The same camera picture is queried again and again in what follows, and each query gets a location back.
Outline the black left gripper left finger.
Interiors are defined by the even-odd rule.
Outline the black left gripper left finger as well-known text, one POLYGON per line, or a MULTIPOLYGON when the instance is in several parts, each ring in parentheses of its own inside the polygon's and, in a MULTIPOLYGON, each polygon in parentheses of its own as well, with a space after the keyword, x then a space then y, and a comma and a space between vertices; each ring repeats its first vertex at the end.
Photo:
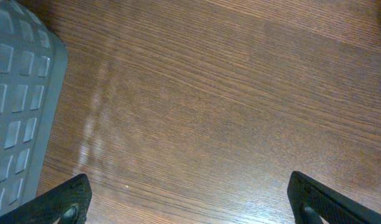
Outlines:
POLYGON ((84 224, 92 198, 88 176, 79 174, 0 217, 1 224, 84 224))

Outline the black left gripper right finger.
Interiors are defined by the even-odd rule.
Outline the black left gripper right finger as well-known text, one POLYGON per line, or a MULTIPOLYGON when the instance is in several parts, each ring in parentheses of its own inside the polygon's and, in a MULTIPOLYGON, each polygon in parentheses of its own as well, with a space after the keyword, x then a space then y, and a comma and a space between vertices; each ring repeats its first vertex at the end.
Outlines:
POLYGON ((296 223, 381 223, 381 214, 299 171, 291 173, 287 195, 296 223))

